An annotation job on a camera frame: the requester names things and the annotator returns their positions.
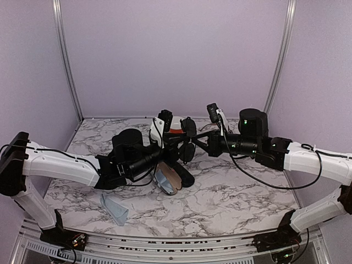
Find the brown striped glasses case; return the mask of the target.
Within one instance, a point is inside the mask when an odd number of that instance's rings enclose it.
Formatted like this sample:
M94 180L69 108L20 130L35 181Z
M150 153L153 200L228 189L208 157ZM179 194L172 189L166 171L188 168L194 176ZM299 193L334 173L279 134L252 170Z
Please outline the brown striped glasses case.
M154 182L169 196L175 195L182 189L182 180L180 176L174 169L164 162L158 164Z

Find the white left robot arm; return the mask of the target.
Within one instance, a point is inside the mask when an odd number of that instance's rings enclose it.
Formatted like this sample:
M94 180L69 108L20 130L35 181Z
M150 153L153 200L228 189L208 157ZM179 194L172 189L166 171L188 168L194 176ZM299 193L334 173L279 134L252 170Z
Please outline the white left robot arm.
M78 156L43 147L19 132L1 147L1 194L11 197L41 229L41 240L58 245L71 244L80 233L64 228L61 214L51 208L30 181L30 176L77 182L98 190L114 190L128 183L136 185L158 164L175 168L183 183L194 179L178 163L190 142L185 133L166 133L144 146L141 131L125 129L112 139L112 151L104 155Z

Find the black aviator sunglasses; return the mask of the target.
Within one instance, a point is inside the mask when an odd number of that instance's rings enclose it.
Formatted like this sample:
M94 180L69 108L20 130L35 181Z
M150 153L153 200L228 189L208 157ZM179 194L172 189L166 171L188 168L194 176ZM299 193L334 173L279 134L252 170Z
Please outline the black aviator sunglasses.
M184 164L187 164L193 159L195 154L195 145L191 142L191 138L197 133L196 124L190 117L187 117L181 121L181 129L185 134L185 138L179 148L179 158Z

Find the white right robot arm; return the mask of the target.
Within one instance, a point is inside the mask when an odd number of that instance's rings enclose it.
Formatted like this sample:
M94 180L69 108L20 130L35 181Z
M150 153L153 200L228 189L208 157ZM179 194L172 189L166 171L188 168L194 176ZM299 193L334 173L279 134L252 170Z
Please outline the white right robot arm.
M284 215L272 241L284 246L305 229L336 216L351 214L351 154L325 151L283 137L269 137L265 112L247 108L239 113L239 132L230 132L226 117L216 104L207 106L217 130L202 133L192 142L211 157L228 153L249 156L255 162L277 171L297 171L335 180L341 184L319 201Z

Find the black woven glasses case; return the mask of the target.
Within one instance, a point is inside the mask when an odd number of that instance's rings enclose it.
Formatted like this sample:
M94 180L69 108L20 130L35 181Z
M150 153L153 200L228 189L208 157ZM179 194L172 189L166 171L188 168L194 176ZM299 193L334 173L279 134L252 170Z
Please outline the black woven glasses case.
M181 178L181 185L183 188L189 188L194 184L195 182L194 176L181 164L175 163L172 165L172 168Z

